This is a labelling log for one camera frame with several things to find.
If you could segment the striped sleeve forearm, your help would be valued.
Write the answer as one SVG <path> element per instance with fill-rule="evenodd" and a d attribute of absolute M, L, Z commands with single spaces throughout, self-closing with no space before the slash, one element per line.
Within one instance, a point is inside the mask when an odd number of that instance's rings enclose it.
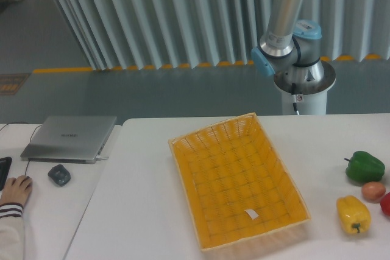
<path fill-rule="evenodd" d="M 19 203 L 1 205 L 1 259 L 24 259 L 23 207 Z"/>

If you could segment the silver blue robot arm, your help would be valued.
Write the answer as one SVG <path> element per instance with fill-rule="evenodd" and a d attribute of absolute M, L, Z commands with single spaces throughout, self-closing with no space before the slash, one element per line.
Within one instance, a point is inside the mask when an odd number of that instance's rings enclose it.
<path fill-rule="evenodd" d="M 342 54 L 361 61 L 369 54 L 389 58 L 389 0 L 316 0 L 324 15 L 316 28 L 302 27 L 303 0 L 273 0 L 268 27 L 251 51 L 265 76 L 305 64 L 302 40 L 309 41 L 314 60 Z"/>

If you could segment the person's hand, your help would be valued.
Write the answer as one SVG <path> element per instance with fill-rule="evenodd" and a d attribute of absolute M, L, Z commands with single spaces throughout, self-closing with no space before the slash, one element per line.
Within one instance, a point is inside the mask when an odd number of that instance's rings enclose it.
<path fill-rule="evenodd" d="M 25 207 L 32 191 L 32 179 L 21 175 L 8 178 L 1 194 L 1 205 L 16 204 Z"/>

